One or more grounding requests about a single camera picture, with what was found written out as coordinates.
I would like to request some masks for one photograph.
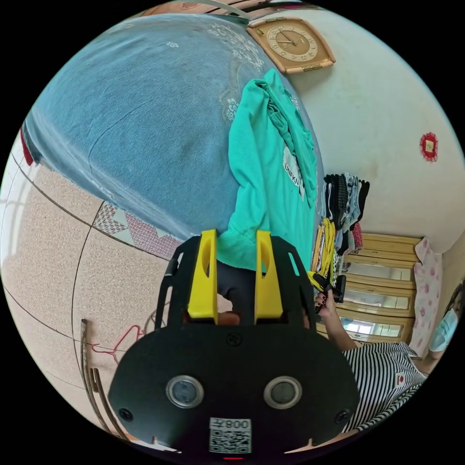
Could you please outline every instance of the green shirt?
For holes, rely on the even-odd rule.
[[[313,140],[277,72],[250,81],[229,133],[229,164],[239,183],[235,211],[217,241],[217,258],[255,270],[256,231],[294,245],[311,266],[316,158]]]

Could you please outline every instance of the wardrobe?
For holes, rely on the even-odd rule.
[[[358,345],[410,342],[415,323],[415,245],[421,239],[363,233],[363,249],[344,256],[346,275],[338,315]],[[323,324],[317,331],[327,337]]]

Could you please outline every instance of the clock hand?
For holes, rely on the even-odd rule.
[[[291,42],[292,45],[295,46],[295,42],[294,42],[292,39],[290,39],[283,31],[281,31],[281,34],[282,34],[287,40],[289,40],[289,41]]]

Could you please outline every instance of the black and white striped shirt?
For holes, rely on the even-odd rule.
[[[412,363],[417,354],[405,342],[365,344],[344,352],[360,393],[360,403],[343,433],[385,420],[404,405],[426,377]]]

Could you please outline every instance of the blue towel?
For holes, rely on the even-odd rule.
[[[231,18],[126,20],[78,52],[38,97],[24,124],[31,154],[179,239],[222,233],[238,191],[231,123],[245,85],[271,68]]]

